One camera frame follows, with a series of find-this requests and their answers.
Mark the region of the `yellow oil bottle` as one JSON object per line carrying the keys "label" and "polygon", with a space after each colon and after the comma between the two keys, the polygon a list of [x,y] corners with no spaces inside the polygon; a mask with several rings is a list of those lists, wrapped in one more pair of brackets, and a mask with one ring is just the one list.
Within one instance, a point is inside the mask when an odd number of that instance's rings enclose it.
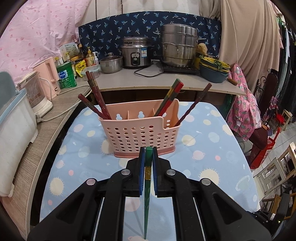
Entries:
{"label": "yellow oil bottle", "polygon": [[93,52],[90,50],[90,47],[88,47],[88,51],[86,55],[86,65],[87,67],[95,65],[95,56]]}

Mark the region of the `beige curtain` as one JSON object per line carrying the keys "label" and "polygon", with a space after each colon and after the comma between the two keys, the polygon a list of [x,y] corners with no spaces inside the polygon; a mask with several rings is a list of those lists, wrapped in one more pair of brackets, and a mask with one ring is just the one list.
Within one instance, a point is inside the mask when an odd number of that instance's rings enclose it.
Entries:
{"label": "beige curtain", "polygon": [[199,14],[221,21],[219,60],[237,64],[255,90],[258,78],[278,70],[282,49],[271,1],[199,1]]}

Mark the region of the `small steel pot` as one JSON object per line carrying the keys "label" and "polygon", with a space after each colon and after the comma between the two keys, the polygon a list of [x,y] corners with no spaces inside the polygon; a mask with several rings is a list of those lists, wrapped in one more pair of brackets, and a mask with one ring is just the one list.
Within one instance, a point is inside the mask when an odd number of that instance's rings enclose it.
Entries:
{"label": "small steel pot", "polygon": [[108,53],[107,56],[101,59],[99,62],[103,73],[116,73],[122,69],[123,57],[114,55],[113,53]]}

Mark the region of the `grey-blue bin lid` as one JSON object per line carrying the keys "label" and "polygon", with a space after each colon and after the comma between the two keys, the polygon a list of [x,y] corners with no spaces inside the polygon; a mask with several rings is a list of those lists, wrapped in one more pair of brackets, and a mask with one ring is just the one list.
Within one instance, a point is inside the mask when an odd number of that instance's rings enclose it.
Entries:
{"label": "grey-blue bin lid", "polygon": [[0,109],[2,109],[13,97],[18,94],[18,90],[9,73],[0,73]]}

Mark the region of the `yellow snack packet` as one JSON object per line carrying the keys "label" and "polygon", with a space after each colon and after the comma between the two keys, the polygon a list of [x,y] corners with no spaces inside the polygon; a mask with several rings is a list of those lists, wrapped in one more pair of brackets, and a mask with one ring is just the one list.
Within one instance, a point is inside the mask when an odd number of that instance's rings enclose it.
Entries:
{"label": "yellow snack packet", "polygon": [[82,71],[87,67],[84,59],[75,61],[75,71],[79,77],[82,78]]}

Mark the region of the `pink dotted sheet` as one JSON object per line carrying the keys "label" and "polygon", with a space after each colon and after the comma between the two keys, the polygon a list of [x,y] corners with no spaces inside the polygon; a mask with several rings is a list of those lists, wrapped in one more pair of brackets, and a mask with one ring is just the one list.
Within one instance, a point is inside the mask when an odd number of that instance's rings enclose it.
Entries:
{"label": "pink dotted sheet", "polygon": [[27,1],[1,36],[1,71],[14,83],[35,65],[60,54],[59,47],[77,39],[89,1]]}

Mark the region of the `maroon chopstick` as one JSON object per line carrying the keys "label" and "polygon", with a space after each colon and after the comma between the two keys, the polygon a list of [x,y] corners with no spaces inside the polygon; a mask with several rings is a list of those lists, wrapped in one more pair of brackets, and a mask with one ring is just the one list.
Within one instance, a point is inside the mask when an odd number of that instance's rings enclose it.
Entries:
{"label": "maroon chopstick", "polygon": [[203,89],[201,93],[197,96],[193,104],[187,109],[187,111],[181,116],[181,118],[176,122],[174,127],[179,126],[181,122],[189,115],[189,113],[195,108],[195,106],[206,96],[209,89],[212,87],[212,84],[208,83],[207,86]]}

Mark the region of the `dark red chopstick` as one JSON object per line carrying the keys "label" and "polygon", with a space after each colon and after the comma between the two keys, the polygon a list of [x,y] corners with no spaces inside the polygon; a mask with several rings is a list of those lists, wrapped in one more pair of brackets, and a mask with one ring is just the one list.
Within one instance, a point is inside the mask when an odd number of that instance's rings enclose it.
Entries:
{"label": "dark red chopstick", "polygon": [[100,108],[102,110],[102,113],[104,114],[104,116],[108,120],[110,120],[111,119],[111,116],[109,114],[109,111],[107,109],[107,106],[105,105],[105,102],[103,100],[103,97],[101,95],[100,89],[99,89],[96,81],[94,81],[94,80],[88,80],[87,82],[88,82],[88,84],[89,84],[92,92],[94,93],[94,96],[95,96],[95,98],[96,98],[96,100],[97,100],[97,102],[98,102],[98,104],[99,104],[99,106],[100,106]]}
{"label": "dark red chopstick", "polygon": [[89,84],[92,92],[94,93],[94,96],[95,96],[95,98],[102,110],[103,115],[106,117],[106,119],[110,120],[111,116],[110,116],[107,106],[104,102],[104,99],[101,95],[99,86],[94,78],[93,72],[86,71],[86,76],[87,76],[88,84]]}
{"label": "dark red chopstick", "polygon": [[78,98],[88,107],[90,108],[94,113],[96,113],[100,118],[106,120],[107,117],[99,111],[84,95],[79,94]]}

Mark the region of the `brown chopstick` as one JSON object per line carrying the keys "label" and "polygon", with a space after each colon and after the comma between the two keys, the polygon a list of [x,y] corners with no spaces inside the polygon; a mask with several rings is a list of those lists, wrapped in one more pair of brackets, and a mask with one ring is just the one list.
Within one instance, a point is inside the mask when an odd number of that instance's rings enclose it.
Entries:
{"label": "brown chopstick", "polygon": [[93,73],[90,73],[90,75],[91,75],[91,78],[92,78],[93,85],[94,85],[94,87],[95,87],[95,89],[96,89],[96,92],[98,93],[98,97],[99,97],[99,101],[98,101],[98,103],[99,103],[99,105],[101,106],[102,111],[104,111],[104,115],[105,115],[109,120],[111,120],[110,113],[109,113],[109,111],[108,111],[108,109],[107,109],[107,106],[105,105],[104,99],[103,99],[103,97],[102,97],[102,95],[101,95],[101,92],[100,92],[99,86],[98,86],[98,84],[97,84],[97,82],[96,82],[96,79],[94,78]]}

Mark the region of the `stacked steel steamer pot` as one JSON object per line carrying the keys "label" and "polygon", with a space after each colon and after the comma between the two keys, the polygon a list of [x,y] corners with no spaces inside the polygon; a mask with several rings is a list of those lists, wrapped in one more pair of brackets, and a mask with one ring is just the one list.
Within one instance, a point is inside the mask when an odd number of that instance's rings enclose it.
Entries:
{"label": "stacked steel steamer pot", "polygon": [[184,24],[166,24],[162,26],[162,60],[167,65],[186,68],[196,54],[198,30]]}

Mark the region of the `pink electric kettle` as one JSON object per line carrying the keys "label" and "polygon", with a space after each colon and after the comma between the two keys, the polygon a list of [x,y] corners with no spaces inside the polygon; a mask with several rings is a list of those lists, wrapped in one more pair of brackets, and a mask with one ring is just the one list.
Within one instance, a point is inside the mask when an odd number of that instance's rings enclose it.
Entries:
{"label": "pink electric kettle", "polygon": [[33,67],[39,73],[41,85],[48,100],[55,98],[60,92],[59,76],[53,57],[49,57]]}

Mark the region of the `white dish rack bin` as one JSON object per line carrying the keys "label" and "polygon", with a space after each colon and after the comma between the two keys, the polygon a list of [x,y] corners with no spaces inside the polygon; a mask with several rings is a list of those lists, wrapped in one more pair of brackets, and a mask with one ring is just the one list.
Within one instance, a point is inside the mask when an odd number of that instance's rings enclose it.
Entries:
{"label": "white dish rack bin", "polygon": [[27,91],[22,89],[1,109],[1,197],[11,197],[20,160],[38,135]]}

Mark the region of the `pink floral garment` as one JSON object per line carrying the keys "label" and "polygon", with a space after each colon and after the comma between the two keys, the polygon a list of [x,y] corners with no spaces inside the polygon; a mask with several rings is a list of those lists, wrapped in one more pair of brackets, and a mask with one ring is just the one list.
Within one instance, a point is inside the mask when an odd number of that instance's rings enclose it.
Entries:
{"label": "pink floral garment", "polygon": [[234,99],[232,108],[227,116],[229,128],[239,137],[248,140],[254,130],[261,127],[260,111],[255,96],[249,90],[241,68],[235,64],[228,77],[237,82],[237,86],[245,95],[238,95]]}

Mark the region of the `silver rice cooker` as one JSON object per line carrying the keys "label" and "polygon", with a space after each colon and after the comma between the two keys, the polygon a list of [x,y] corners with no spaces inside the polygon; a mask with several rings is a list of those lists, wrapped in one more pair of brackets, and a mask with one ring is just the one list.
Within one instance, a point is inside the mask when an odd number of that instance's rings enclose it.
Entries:
{"label": "silver rice cooker", "polygon": [[151,65],[152,44],[148,37],[125,37],[121,45],[124,68],[144,68]]}

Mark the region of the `induction cooktop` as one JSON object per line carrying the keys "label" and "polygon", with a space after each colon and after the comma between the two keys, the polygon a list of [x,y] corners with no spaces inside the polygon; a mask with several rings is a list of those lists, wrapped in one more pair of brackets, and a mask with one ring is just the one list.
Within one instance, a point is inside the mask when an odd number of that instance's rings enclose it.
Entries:
{"label": "induction cooktop", "polygon": [[200,71],[194,67],[175,67],[161,61],[163,73],[178,73],[187,75],[200,75]]}

